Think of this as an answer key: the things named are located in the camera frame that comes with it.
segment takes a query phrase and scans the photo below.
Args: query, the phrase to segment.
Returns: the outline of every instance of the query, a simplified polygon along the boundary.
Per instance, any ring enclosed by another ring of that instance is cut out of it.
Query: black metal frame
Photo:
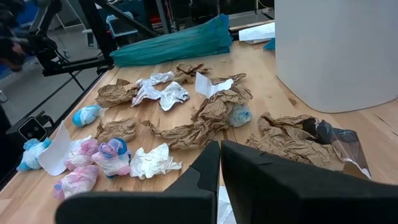
[[[105,0],[79,0],[79,3],[87,18],[91,30],[93,31],[93,35],[95,36],[99,48],[102,51],[102,56],[60,64],[59,67],[55,67],[51,70],[44,70],[43,74],[45,76],[71,73],[74,71],[100,67],[103,65],[113,65],[113,59],[111,58],[110,53],[116,50],[117,47],[114,41],[106,32],[104,22],[102,21],[102,18],[95,6],[96,3],[102,8],[108,10],[110,13],[114,14],[123,22],[137,29],[140,33],[148,36],[149,38],[157,37],[158,35],[160,35],[158,32],[146,27],[144,24],[141,24],[135,19],[131,19],[117,7],[107,3]]]

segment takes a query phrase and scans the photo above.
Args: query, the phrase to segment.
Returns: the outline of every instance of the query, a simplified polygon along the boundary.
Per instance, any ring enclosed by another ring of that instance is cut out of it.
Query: wooden table
[[[265,111],[269,111],[275,118],[310,114],[327,120],[335,127],[357,131],[373,179],[378,182],[398,184],[398,102],[394,100],[373,108],[348,113],[326,114],[314,111],[278,80],[275,75],[275,55],[273,52],[263,51],[262,46],[262,44],[248,45],[234,42],[230,54],[167,62],[154,66],[114,68],[103,75],[82,99],[65,120],[65,125],[72,139],[95,135],[98,120],[84,128],[77,128],[72,124],[72,114],[83,106],[95,104],[98,89],[103,85],[116,83],[117,78],[135,82],[139,78],[148,78],[151,73],[175,70],[176,65],[182,61],[190,64],[205,63],[207,67],[213,68],[210,75],[214,77],[247,73],[247,77],[241,82],[252,91],[254,96],[249,103],[253,120],[240,128],[229,128],[220,132],[217,140],[229,139],[244,144],[251,133],[260,136],[257,119]],[[167,84],[163,84],[158,87],[163,89],[166,86]],[[162,111],[156,101],[144,101],[134,108],[130,107],[130,103],[126,103],[107,110],[105,121],[135,116],[137,119],[151,120],[160,129],[171,129],[182,124],[189,124],[191,114],[198,109],[205,97],[195,92],[194,85],[184,84],[183,86],[190,92],[190,100],[182,105],[175,105],[168,112]],[[165,141],[162,138],[154,137],[149,133],[148,128],[139,124],[137,137],[128,143],[128,148],[132,153],[140,147],[148,152],[163,142]],[[162,191],[189,167],[200,152],[200,149],[171,151],[174,158],[183,161],[182,170],[172,171],[167,175],[157,175],[147,180],[129,176],[109,180],[101,174],[94,190]],[[65,174],[52,177],[44,170],[17,173],[0,192],[0,223],[53,223],[55,210],[60,203],[53,198],[53,186]]]

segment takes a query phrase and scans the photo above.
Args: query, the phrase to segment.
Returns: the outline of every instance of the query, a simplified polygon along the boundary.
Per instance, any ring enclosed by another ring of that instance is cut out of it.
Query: white container
[[[393,100],[397,9],[398,0],[276,0],[277,76],[322,112]]]

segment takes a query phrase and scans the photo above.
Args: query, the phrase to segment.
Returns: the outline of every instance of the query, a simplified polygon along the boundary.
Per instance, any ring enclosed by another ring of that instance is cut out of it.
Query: crumpled white paper
[[[157,99],[160,98],[160,91],[156,90],[151,85],[143,85],[139,89],[139,91],[137,93],[137,96],[132,98],[132,105],[131,106],[138,105],[145,98],[149,98],[149,99],[152,99],[152,100],[157,100]]]
[[[239,40],[256,44],[275,38],[275,22],[239,31]]]
[[[54,140],[51,145],[39,155],[38,161],[43,169],[50,175],[60,175],[65,171],[65,169],[67,169],[64,162],[68,159],[69,152],[72,149],[80,147],[83,141],[89,139],[91,139],[91,136],[72,141],[70,139],[69,132],[62,121]]]
[[[217,85],[211,84],[211,80],[197,72],[195,80],[195,91],[205,95],[207,98],[213,96],[216,92],[221,90],[229,90],[234,83],[234,80],[229,79]]]
[[[182,162],[173,162],[173,157],[169,156],[169,146],[163,143],[148,153],[145,153],[143,148],[139,148],[130,162],[130,176],[144,180],[157,174],[179,170],[181,167]]]
[[[218,189],[217,224],[236,224],[231,202],[224,186],[220,186]]]
[[[168,111],[174,103],[183,103],[189,99],[189,92],[177,82],[172,82],[162,92],[160,97],[160,107]]]
[[[144,85],[149,85],[149,86],[154,86],[159,83],[165,83],[168,81],[171,81],[174,77],[174,73],[172,71],[169,71],[167,73],[155,73],[150,75],[149,79],[146,78],[140,78],[138,81],[136,81],[137,86],[144,86]]]

